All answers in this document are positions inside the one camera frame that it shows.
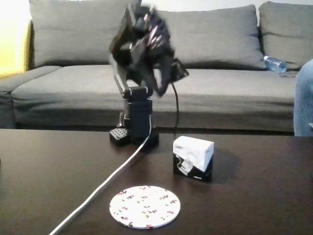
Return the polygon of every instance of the patterned coaster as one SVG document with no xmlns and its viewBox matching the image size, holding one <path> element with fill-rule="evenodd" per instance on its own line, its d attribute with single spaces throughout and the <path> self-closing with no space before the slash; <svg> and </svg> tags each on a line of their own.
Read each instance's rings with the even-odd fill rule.
<svg viewBox="0 0 313 235">
<path fill-rule="evenodd" d="M 118 193 L 110 202 L 113 218 L 130 228 L 153 229 L 172 222 L 180 201 L 172 192 L 154 186 L 137 186 Z"/>
</svg>

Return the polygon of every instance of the dark wooden table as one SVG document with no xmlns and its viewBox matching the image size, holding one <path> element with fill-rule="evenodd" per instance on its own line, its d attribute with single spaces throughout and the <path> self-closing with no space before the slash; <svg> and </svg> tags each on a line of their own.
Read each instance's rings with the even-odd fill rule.
<svg viewBox="0 0 313 235">
<path fill-rule="evenodd" d="M 115 222 L 108 206 L 122 189 L 155 185 L 181 201 L 177 219 L 155 235 L 312 235 L 313 139 L 193 137 L 215 142 L 213 182 L 172 173 L 172 135 L 140 153 L 62 232 L 150 233 Z M 47 235 L 135 150 L 108 133 L 0 130 L 0 234 Z"/>
</svg>

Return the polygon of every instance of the product box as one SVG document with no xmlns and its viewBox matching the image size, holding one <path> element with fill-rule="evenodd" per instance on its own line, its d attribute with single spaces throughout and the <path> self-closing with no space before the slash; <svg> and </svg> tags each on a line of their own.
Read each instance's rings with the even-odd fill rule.
<svg viewBox="0 0 313 235">
<path fill-rule="evenodd" d="M 214 142 L 187 136 L 173 143 L 175 174 L 209 182 L 212 179 Z"/>
</svg>

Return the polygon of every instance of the sofa cushion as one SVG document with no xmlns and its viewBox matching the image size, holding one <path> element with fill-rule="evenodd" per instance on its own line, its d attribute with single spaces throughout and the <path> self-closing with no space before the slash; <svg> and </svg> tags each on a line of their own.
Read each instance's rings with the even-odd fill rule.
<svg viewBox="0 0 313 235">
<path fill-rule="evenodd" d="M 166 12 L 177 57 L 188 68 L 265 68 L 254 5 L 213 11 Z"/>
<path fill-rule="evenodd" d="M 184 128 L 293 131 L 293 77 L 270 71 L 189 70 L 176 83 Z M 12 92 L 18 123 L 114 126 L 124 101 L 110 66 L 65 67 Z M 157 127 L 173 127 L 172 88 L 153 97 Z"/>
<path fill-rule="evenodd" d="M 125 9 L 136 0 L 30 0 L 34 65 L 107 64 Z"/>
<path fill-rule="evenodd" d="M 259 10 L 265 53 L 301 69 L 313 58 L 313 5 L 268 1 Z"/>
<path fill-rule="evenodd" d="M 15 74 L 0 81 L 0 129 L 15 129 L 14 104 L 11 93 L 20 85 L 56 71 L 58 66 L 45 66 L 21 74 Z"/>
</svg>

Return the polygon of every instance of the white wall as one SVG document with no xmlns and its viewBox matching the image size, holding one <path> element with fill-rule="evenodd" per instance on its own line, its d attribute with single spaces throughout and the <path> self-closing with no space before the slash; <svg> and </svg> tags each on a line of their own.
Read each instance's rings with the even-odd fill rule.
<svg viewBox="0 0 313 235">
<path fill-rule="evenodd" d="M 143 3 L 155 5 L 159 10 L 167 11 L 199 11 L 230 8 L 254 4 L 259 6 L 267 0 L 142 0 Z M 313 5 L 313 0 L 272 0 L 274 2 L 287 2 Z M 0 0 L 0 16 L 29 15 L 28 0 Z"/>
<path fill-rule="evenodd" d="M 203 11 L 254 4 L 259 6 L 268 0 L 142 0 L 166 11 Z M 273 2 L 313 5 L 313 0 L 272 0 Z"/>
</svg>

